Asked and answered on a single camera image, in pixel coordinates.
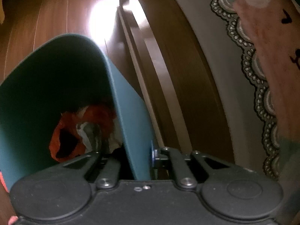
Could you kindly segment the person's left hand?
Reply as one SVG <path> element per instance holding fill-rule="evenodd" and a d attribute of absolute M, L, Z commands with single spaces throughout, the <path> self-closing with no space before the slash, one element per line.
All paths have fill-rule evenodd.
<path fill-rule="evenodd" d="M 16 221 L 18 221 L 18 217 L 17 216 L 11 216 L 8 220 L 8 225 L 13 225 Z"/>

